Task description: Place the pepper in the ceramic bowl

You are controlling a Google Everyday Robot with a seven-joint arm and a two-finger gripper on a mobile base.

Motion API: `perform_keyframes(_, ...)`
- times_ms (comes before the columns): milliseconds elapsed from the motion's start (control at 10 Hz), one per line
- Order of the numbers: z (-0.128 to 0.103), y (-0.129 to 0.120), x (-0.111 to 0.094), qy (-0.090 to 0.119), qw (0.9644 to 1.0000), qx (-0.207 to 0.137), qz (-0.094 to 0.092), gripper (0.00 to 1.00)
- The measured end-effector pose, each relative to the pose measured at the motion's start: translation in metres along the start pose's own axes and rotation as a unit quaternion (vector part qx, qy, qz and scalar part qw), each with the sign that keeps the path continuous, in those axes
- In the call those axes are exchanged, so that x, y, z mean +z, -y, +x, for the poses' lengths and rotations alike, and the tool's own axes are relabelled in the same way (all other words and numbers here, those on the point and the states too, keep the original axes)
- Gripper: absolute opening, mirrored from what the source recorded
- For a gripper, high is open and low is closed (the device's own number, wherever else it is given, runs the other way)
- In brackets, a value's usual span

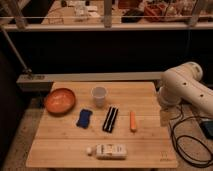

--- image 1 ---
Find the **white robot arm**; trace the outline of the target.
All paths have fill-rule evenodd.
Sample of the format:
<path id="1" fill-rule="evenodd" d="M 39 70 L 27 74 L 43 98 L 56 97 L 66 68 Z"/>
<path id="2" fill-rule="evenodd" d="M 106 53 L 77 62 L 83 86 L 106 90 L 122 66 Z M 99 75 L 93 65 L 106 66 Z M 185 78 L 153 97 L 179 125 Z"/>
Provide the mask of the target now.
<path id="1" fill-rule="evenodd" d="M 203 70 L 196 62 L 186 62 L 163 72 L 162 86 L 157 93 L 160 106 L 174 107 L 184 99 L 213 115 L 213 90 L 200 83 L 202 76 Z"/>

